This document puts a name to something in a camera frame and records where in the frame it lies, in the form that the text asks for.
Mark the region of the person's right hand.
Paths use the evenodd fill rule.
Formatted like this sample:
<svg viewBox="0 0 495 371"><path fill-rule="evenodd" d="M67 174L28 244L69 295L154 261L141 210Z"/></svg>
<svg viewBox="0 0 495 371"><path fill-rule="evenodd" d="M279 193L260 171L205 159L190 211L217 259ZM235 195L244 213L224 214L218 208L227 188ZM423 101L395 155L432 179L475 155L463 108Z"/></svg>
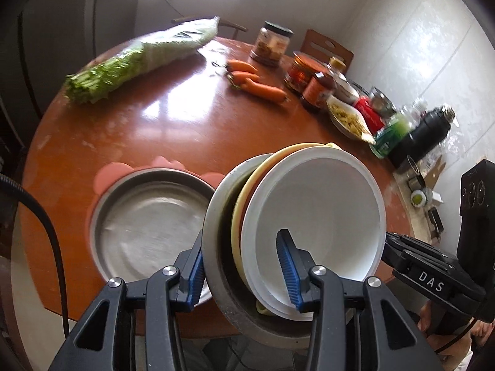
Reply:
<svg viewBox="0 0 495 371"><path fill-rule="evenodd" d="M429 332L431 324L431 307L432 301L427 301L420 310L420 320L417 324L418 329L423 332L427 342L437 350L451 340L456 338L456 335L435 335ZM482 348L494 333L494 322L486 323L476 321L470 332L464 335L459 341L441 352L441 363L444 370L467 370L474 352L472 344Z"/></svg>

